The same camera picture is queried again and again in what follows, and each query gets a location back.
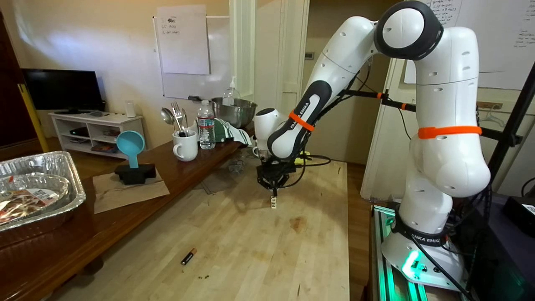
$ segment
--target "orange band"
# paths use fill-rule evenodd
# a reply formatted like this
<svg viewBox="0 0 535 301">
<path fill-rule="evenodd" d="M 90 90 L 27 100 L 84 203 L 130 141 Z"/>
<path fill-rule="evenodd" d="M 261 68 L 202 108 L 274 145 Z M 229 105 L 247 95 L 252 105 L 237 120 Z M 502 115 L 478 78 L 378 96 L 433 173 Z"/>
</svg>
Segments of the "orange band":
<svg viewBox="0 0 535 301">
<path fill-rule="evenodd" d="M 294 113 L 294 111 L 289 111 L 289 116 L 299 123 L 303 128 L 309 130 L 309 131 L 314 131 L 314 125 L 308 123 L 306 120 L 301 118 L 301 115 Z"/>
<path fill-rule="evenodd" d="M 455 125 L 455 126 L 421 126 L 418 130 L 420 138 L 435 138 L 438 135 L 455 135 L 455 133 L 482 133 L 482 126 L 475 125 Z"/>
</svg>

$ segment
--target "white shelf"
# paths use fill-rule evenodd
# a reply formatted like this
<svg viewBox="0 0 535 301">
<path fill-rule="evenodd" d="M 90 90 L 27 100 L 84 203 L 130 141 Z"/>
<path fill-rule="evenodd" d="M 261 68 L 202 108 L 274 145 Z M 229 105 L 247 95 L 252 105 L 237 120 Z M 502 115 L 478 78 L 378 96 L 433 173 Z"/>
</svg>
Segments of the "white shelf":
<svg viewBox="0 0 535 301">
<path fill-rule="evenodd" d="M 125 130 L 144 133 L 142 116 L 125 116 L 120 113 L 50 113 L 62 148 L 87 151 L 95 155 L 120 156 L 117 135 Z"/>
</svg>

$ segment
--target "white wall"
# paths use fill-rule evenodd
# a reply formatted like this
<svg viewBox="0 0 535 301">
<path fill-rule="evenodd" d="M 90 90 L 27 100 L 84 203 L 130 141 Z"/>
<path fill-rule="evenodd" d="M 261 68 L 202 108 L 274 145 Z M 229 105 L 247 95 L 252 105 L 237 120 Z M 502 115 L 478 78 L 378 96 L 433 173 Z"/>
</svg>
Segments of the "white wall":
<svg viewBox="0 0 535 301">
<path fill-rule="evenodd" d="M 134 100 L 154 146 L 171 140 L 159 110 L 172 98 L 161 91 L 152 14 L 157 6 L 199 3 L 207 14 L 229 13 L 227 0 L 0 0 L 0 9 L 22 66 L 95 70 L 109 110 Z"/>
</svg>

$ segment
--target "wooden board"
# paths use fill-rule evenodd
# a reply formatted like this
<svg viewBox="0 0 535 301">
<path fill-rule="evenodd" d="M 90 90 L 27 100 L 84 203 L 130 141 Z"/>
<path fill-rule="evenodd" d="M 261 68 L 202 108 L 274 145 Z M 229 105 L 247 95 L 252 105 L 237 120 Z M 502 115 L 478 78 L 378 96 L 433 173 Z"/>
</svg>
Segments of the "wooden board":
<svg viewBox="0 0 535 301">
<path fill-rule="evenodd" d="M 150 148 L 140 161 L 155 163 L 171 193 L 95 215 L 92 175 L 112 172 L 124 161 L 74 153 L 87 200 L 57 230 L 0 248 L 0 270 L 10 270 L 0 275 L 0 299 L 45 299 L 79 272 L 95 270 L 104 253 L 166 212 L 237 151 L 239 143 L 217 143 L 196 160 L 181 161 L 171 151 L 171 141 Z"/>
<path fill-rule="evenodd" d="M 349 299 L 346 163 L 308 167 L 278 208 L 254 163 L 226 190 L 191 190 L 54 299 Z"/>
</svg>

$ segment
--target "wall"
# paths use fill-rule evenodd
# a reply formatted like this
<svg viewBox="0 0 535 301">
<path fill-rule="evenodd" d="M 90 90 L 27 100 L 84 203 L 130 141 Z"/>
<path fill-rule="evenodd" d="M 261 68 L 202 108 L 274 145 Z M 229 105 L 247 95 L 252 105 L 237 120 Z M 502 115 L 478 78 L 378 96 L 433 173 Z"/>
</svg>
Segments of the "wall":
<svg viewBox="0 0 535 301">
<path fill-rule="evenodd" d="M 314 59 L 304 61 L 303 83 L 306 83 L 329 36 L 348 16 L 361 14 L 376 19 L 391 3 L 395 0 L 311 0 L 306 51 L 314 53 Z M 373 56 L 366 85 L 376 91 L 383 90 L 386 66 L 386 56 Z M 378 106 L 375 98 L 353 96 L 344 100 L 318 121 L 308 148 L 333 158 L 366 163 Z"/>
<path fill-rule="evenodd" d="M 95 70 L 109 110 L 134 100 L 154 146 L 171 140 L 159 110 L 174 100 L 161 91 L 152 14 L 157 6 L 199 3 L 207 14 L 229 11 L 227 0 L 0 0 L 0 9 L 20 66 Z M 50 133 L 47 113 L 40 116 Z"/>
</svg>

